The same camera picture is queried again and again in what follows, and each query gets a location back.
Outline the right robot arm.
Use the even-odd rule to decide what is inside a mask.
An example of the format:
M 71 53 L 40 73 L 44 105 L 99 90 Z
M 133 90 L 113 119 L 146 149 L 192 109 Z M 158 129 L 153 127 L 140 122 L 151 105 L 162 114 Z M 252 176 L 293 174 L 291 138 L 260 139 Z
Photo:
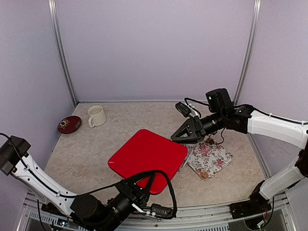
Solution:
M 255 187 L 246 203 L 249 213 L 255 214 L 260 209 L 268 208 L 269 199 L 308 176 L 307 122 L 265 113 L 249 104 L 236 106 L 225 88 L 209 91 L 205 96 L 211 115 L 203 118 L 199 115 L 192 116 L 192 107 L 182 102 L 176 103 L 176 109 L 186 121 L 171 136 L 172 141 L 193 144 L 206 135 L 225 128 L 243 134 L 270 137 L 299 148 L 297 159 Z

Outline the red box lid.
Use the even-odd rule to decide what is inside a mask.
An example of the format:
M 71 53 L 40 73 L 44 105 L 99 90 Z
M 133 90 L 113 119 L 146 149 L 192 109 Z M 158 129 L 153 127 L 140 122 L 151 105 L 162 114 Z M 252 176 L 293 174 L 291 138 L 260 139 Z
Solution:
M 161 170 L 171 180 L 187 154 L 185 146 L 141 129 L 113 154 L 108 166 L 124 179 L 144 171 Z

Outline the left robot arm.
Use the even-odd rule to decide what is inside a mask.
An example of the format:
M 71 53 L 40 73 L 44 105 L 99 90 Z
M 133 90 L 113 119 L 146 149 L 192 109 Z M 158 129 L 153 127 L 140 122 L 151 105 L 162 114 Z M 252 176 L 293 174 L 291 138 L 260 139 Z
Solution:
M 0 169 L 22 181 L 57 214 L 77 225 L 96 231 L 114 231 L 128 216 L 147 205 L 156 173 L 139 173 L 112 184 L 118 195 L 104 205 L 93 194 L 99 189 L 75 194 L 54 181 L 28 153 L 30 144 L 23 138 L 1 134 L 6 142 L 0 148 Z

